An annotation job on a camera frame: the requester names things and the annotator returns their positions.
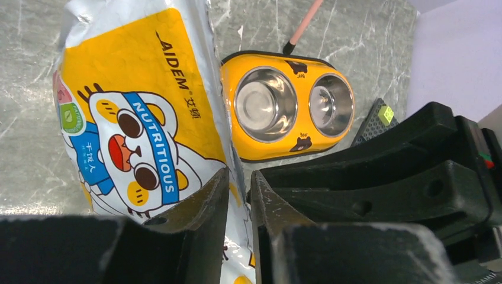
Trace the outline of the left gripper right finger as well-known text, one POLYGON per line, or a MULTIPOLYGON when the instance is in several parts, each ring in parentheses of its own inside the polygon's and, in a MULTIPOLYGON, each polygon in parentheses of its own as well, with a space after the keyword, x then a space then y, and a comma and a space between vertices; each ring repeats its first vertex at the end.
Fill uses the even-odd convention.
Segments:
POLYGON ((418 224, 316 223, 250 178, 257 283, 458 283, 438 238, 418 224))

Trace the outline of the pet food bag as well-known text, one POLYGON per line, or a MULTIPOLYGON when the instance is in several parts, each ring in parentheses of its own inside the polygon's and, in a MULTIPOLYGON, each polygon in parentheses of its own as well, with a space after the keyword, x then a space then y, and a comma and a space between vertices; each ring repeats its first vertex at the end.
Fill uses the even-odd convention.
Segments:
POLYGON ((244 174, 209 1, 69 1, 53 73, 66 151, 94 212, 136 222, 229 168, 218 283, 255 283, 244 174))

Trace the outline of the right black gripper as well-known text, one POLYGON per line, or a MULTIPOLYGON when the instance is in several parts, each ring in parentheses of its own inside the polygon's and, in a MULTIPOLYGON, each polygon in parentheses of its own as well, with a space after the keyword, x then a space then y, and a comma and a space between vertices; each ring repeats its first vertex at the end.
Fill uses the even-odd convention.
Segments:
POLYGON ((453 264, 501 273, 501 147, 448 106, 429 102, 368 141, 261 172, 313 221, 421 224, 453 264))

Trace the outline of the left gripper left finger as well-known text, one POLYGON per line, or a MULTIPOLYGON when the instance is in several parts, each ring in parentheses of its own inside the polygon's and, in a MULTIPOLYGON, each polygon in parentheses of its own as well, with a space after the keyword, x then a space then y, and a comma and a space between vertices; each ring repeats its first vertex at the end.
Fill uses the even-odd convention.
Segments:
POLYGON ((2 283, 218 283, 229 169, 138 224, 102 215, 1 217, 2 283))

